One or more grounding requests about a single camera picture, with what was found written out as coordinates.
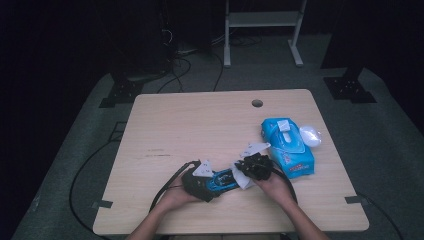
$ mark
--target white object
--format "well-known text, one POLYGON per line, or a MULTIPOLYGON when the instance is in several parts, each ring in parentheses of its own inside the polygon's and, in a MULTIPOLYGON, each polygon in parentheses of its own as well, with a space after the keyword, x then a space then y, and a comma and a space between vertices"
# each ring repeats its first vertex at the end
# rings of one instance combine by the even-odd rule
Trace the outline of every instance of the white object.
POLYGON ((302 126, 299 128, 300 136, 306 146, 317 147, 321 144, 321 134, 312 126, 302 126))
POLYGON ((213 172, 212 172, 212 167, 209 160, 205 160, 204 162, 202 162, 202 164, 200 164, 200 166, 198 166, 196 170, 194 170, 193 176, 212 177, 213 172))
POLYGON ((297 40, 307 0, 302 0, 298 11, 282 12, 230 12, 229 1, 225 8, 225 44, 224 44, 224 66, 231 67, 230 56, 230 28, 235 27, 294 27, 292 39, 288 40, 290 51, 297 67, 303 66, 302 58, 297 50, 297 40))
POLYGON ((250 143, 249 146, 242 153, 240 153, 240 157, 250 157, 253 154, 265 150, 269 147, 271 147, 270 143, 250 143))
POLYGON ((290 131, 290 124, 288 120, 278 121, 277 124, 278 128, 280 129, 280 132, 290 131))
POLYGON ((237 169, 235 163, 231 164, 231 171, 233 172, 234 180, 236 180, 237 184, 240 186, 241 189, 245 190, 251 186, 254 186, 255 183, 250 179, 249 177, 246 177, 244 173, 237 169))

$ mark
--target hole in table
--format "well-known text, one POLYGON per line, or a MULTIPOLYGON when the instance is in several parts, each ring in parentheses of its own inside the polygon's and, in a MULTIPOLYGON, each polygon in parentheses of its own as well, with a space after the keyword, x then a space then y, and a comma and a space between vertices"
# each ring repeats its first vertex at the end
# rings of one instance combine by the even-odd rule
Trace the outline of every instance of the hole in table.
POLYGON ((264 105, 264 103, 259 99, 255 99, 255 100, 252 101, 252 106, 254 106, 254 107, 262 107, 263 105, 264 105))

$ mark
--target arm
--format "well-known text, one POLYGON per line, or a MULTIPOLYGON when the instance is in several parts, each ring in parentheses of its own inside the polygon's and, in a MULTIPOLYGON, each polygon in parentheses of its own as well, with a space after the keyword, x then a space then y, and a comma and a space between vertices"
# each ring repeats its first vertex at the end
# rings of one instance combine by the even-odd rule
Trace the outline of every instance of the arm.
POLYGON ((292 221, 300 239, 329 239, 303 212, 290 194, 286 183, 275 173, 268 180, 255 183, 274 200, 292 221))
POLYGON ((166 190, 158 204, 138 225, 138 227, 127 237, 127 240, 150 240, 153 239, 156 230, 165 215, 186 203, 199 201, 196 197, 189 195, 182 187, 181 177, 175 179, 171 187, 166 190))

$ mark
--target white metal frame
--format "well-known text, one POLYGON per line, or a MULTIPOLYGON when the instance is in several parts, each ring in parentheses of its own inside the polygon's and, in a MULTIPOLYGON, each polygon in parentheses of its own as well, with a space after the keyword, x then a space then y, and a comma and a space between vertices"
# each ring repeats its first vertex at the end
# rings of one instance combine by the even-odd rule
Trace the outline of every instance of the white metal frame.
POLYGON ((232 27, 295 27, 293 38, 288 40, 290 51, 292 52, 296 66, 302 67, 303 61, 297 50, 297 40, 300 27, 302 26, 303 15, 307 0, 302 0, 299 11, 284 12, 230 12, 230 0, 225 6, 225 45, 224 45, 224 66, 231 66, 230 55, 230 28, 232 27))

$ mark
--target blue box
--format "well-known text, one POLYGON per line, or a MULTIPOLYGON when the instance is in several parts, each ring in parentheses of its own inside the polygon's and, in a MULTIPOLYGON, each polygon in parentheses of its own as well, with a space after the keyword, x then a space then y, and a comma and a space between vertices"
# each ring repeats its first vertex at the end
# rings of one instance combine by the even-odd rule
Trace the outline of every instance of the blue box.
POLYGON ((268 118, 262 123, 262 137, 271 144, 270 158, 288 178, 314 173, 314 156, 303 143, 299 128, 290 118, 268 118))

